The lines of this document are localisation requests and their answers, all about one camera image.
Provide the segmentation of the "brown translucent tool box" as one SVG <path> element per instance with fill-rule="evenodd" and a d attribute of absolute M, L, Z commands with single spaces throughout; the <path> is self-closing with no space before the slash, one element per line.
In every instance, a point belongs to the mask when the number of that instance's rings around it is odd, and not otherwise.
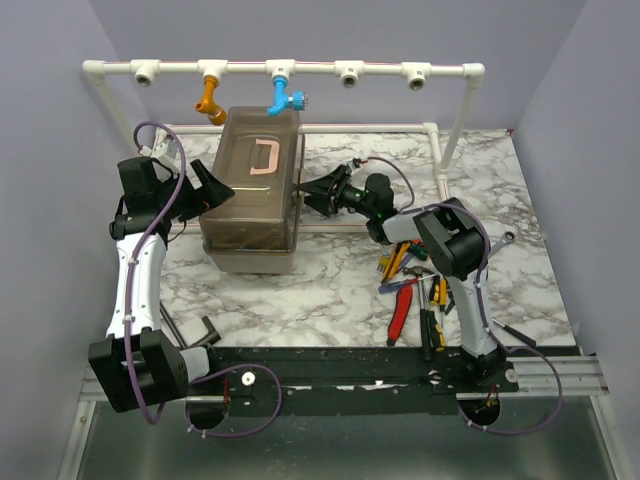
<path fill-rule="evenodd" d="M 298 112 L 270 116 L 265 107 L 229 110 L 212 173 L 234 196 L 199 219 L 203 249 L 220 271 L 293 271 L 304 148 Z"/>

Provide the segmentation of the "black long screwdriver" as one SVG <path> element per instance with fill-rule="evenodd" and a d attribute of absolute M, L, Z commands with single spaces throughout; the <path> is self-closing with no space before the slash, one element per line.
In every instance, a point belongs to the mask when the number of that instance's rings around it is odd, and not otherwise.
<path fill-rule="evenodd" d="M 428 303 L 424 282 L 418 283 L 419 304 L 420 304 L 420 334 L 422 342 L 422 353 L 424 360 L 430 362 L 432 359 L 431 335 L 428 317 Z"/>

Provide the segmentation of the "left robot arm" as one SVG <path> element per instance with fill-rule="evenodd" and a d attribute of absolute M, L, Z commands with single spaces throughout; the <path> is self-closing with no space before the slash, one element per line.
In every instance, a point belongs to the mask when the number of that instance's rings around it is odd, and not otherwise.
<path fill-rule="evenodd" d="M 109 233 L 116 243 L 118 285 L 104 340 L 90 345 L 88 360 L 112 408 L 127 412 L 186 396 L 189 386 L 214 393 L 222 380 L 205 347 L 176 347 L 161 328 L 160 279 L 174 220 L 186 222 L 230 200 L 233 190 L 200 160 L 185 173 L 160 179 L 160 163 L 134 157 L 118 163 L 123 188 Z"/>

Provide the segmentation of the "blue handled screwdriver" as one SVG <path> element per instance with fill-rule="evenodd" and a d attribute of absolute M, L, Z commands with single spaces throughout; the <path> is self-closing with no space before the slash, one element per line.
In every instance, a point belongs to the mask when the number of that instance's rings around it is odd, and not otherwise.
<path fill-rule="evenodd" d="M 378 293 L 379 294 L 389 294 L 389 293 L 392 293 L 392 292 L 397 292 L 398 290 L 400 290 L 401 288 L 403 288 L 405 286 L 416 284 L 419 280 L 420 280 L 420 277 L 414 277 L 414 278 L 410 278 L 410 279 L 406 279 L 406 280 L 402 280 L 402 281 L 390 282 L 390 283 L 387 283 L 387 284 L 384 284 L 384 285 L 380 285 L 378 287 Z"/>

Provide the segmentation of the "yellow black screwdriver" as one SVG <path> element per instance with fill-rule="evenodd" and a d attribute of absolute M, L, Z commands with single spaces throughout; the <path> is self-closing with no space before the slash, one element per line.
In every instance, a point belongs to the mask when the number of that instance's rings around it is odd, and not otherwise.
<path fill-rule="evenodd" d="M 444 337 L 441 325 L 438 322 L 436 312 L 429 311 L 430 314 L 430 330 L 431 330 L 431 343 L 436 352 L 441 352 L 446 347 L 446 339 Z"/>

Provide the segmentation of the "claw hammer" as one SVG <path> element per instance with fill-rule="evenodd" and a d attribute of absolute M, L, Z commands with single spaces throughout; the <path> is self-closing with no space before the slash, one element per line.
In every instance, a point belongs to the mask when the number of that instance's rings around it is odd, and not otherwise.
<path fill-rule="evenodd" d="M 431 345 L 431 330 L 428 317 L 428 307 L 426 300 L 425 281 L 433 277 L 433 273 L 426 267 L 414 266 L 405 267 L 403 274 L 412 276 L 417 281 L 419 314 L 420 314 L 420 335 L 422 343 L 422 354 L 425 361 L 430 362 L 433 356 Z"/>

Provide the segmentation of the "white PVC pipe frame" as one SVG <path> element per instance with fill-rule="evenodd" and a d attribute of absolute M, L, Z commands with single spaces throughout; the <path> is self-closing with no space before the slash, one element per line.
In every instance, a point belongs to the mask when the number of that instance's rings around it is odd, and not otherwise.
<path fill-rule="evenodd" d="M 375 63 L 363 60 L 335 60 L 308 62 L 294 59 L 269 59 L 260 62 L 239 62 L 222 59 L 200 59 L 197 61 L 162 61 L 159 59 L 133 59 L 126 62 L 86 60 L 82 70 L 94 86 L 107 112 L 117 125 L 119 132 L 130 148 L 134 148 L 133 127 L 127 120 L 122 106 L 107 85 L 106 78 L 127 75 L 143 87 L 151 86 L 157 77 L 170 74 L 196 74 L 205 82 L 218 86 L 225 76 L 267 75 L 272 81 L 290 80 L 294 75 L 331 75 L 340 83 L 351 88 L 366 76 L 401 77 L 412 91 L 417 91 L 432 78 L 461 78 L 466 83 L 466 91 L 460 111 L 450 130 L 445 147 L 440 145 L 440 130 L 436 123 L 351 123 L 351 124 L 303 124 L 305 134 L 355 134 L 355 133 L 423 133 L 429 137 L 433 158 L 433 171 L 439 197 L 444 200 L 449 194 L 448 170 L 452 165 L 454 151 L 461 137 L 463 127 L 474 104 L 477 91 L 485 76 L 485 66 L 481 63 L 457 65 L 434 65 L 428 62 Z"/>

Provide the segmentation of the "small black hammer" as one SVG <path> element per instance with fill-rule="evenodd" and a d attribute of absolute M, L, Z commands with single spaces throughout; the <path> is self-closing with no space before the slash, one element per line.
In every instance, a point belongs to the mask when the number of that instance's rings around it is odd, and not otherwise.
<path fill-rule="evenodd" d="M 537 346 L 537 342 L 532 339 L 531 337 L 527 336 L 526 334 L 518 331 L 517 329 L 506 325 L 498 320 L 494 320 L 493 323 L 500 327 L 502 330 L 504 330 L 505 332 L 507 332 L 509 335 L 511 335 L 513 338 L 518 339 L 519 341 L 523 342 L 525 345 L 531 347 L 531 348 L 535 348 Z"/>

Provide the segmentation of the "blue plastic faucet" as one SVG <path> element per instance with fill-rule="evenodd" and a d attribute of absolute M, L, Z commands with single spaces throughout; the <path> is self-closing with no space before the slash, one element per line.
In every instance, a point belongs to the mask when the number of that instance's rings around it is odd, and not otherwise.
<path fill-rule="evenodd" d="M 273 105 L 267 108 L 267 114 L 275 117 L 285 110 L 303 111 L 308 105 L 308 96 L 303 91 L 294 91 L 289 94 L 288 78 L 283 75 L 274 76 L 272 79 L 274 86 Z"/>

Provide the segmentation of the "black metal base rail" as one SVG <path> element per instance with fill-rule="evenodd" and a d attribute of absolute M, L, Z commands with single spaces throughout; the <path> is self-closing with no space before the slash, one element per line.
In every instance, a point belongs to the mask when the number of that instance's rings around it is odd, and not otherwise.
<path fill-rule="evenodd" d="M 459 348 L 426 359 L 420 347 L 211 347 L 214 378 L 190 397 L 226 403 L 232 416 L 454 415 L 457 398 L 515 393 L 512 363 L 479 378 Z"/>

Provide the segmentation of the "yellow short screwdriver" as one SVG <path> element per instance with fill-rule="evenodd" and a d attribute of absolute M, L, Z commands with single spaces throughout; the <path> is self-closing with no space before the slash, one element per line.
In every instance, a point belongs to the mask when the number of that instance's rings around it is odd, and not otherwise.
<path fill-rule="evenodd" d="M 429 292 L 429 302 L 437 305 L 440 309 L 444 309 L 447 305 L 448 286 L 446 279 L 440 275 L 436 275 L 433 279 Z"/>

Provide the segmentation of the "silver combination wrench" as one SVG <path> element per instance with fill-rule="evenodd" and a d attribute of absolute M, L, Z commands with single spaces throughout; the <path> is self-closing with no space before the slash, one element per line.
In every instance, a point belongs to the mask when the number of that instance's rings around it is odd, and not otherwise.
<path fill-rule="evenodd" d="M 516 239 L 516 235 L 514 232 L 512 231 L 506 231 L 501 238 L 491 247 L 490 252 L 489 252 L 489 257 L 494 256 L 495 254 L 497 254 L 502 248 L 504 248 L 507 245 L 510 245 L 511 243 L 513 243 Z"/>

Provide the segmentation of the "green handled screwdriver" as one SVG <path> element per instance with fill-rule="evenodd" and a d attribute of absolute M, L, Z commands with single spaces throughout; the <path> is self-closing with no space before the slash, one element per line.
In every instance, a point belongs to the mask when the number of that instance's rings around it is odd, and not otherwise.
<path fill-rule="evenodd" d="M 428 258 L 428 251 L 426 250 L 425 246 L 420 242 L 412 243 L 408 248 L 408 252 L 411 253 L 415 258 L 419 259 L 420 261 L 426 261 Z"/>

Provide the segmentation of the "red utility knife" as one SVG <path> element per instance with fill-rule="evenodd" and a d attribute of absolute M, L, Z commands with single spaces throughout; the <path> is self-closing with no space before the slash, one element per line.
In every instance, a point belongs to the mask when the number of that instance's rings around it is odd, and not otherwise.
<path fill-rule="evenodd" d="M 396 293 L 395 306 L 387 329 L 386 346 L 393 347 L 404 328 L 413 301 L 413 285 L 405 285 Z"/>

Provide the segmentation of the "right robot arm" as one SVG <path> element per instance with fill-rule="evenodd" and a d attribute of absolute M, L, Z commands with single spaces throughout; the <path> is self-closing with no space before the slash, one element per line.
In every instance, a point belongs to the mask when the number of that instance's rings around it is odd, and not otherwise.
<path fill-rule="evenodd" d="M 324 216 L 345 208 L 366 217 L 368 233 L 379 244 L 422 241 L 453 293 L 461 328 L 461 382 L 474 392 L 493 384 L 506 364 L 506 348 L 494 333 L 486 291 L 491 244 L 478 218 L 456 197 L 402 213 L 395 207 L 387 176 L 371 174 L 359 189 L 352 185 L 350 168 L 344 165 L 302 183 L 299 189 L 305 204 Z"/>

